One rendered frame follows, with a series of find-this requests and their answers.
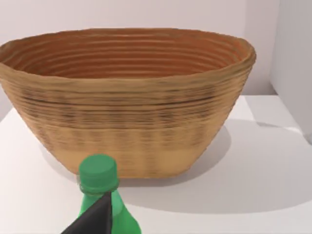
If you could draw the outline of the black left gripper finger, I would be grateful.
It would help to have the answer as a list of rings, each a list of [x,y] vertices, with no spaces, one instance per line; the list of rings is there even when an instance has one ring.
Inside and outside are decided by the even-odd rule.
[[[112,234],[111,192],[105,193],[72,222],[62,234]]]

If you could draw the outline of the green bottle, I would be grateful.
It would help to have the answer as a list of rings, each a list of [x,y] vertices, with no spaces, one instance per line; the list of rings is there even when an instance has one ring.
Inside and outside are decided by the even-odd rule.
[[[141,234],[136,219],[126,208],[118,192],[119,178],[116,161],[105,154],[85,158],[79,166],[80,190],[83,193],[79,214],[83,214],[105,193],[111,193],[112,234]]]

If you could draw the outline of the woven wicker basket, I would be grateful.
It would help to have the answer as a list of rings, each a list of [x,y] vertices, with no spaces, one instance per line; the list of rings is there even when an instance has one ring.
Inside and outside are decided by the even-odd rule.
[[[0,84],[70,172],[106,153],[122,178],[167,178],[211,144],[255,60],[248,41],[215,32],[83,29],[1,45]]]

